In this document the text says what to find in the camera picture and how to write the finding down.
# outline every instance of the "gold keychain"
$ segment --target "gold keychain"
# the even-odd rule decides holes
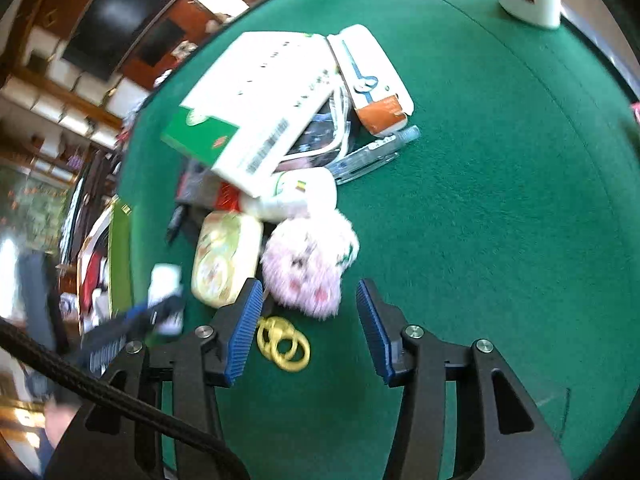
[[[264,331],[267,331],[268,340],[264,339]],[[258,348],[262,355],[269,361],[273,361],[276,365],[287,372],[299,372],[309,364],[311,357],[311,348],[309,341],[298,332],[295,327],[283,317],[263,317],[258,318],[258,333],[256,335]],[[290,340],[291,348],[284,354],[278,351],[278,343],[280,341]],[[303,356],[300,361],[291,361],[298,350],[298,346],[303,349]]]

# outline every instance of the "pink plush toy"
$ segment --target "pink plush toy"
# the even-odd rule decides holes
[[[360,245],[338,210],[318,212],[279,224],[262,256],[265,289],[282,305],[326,319],[340,306],[342,273]]]

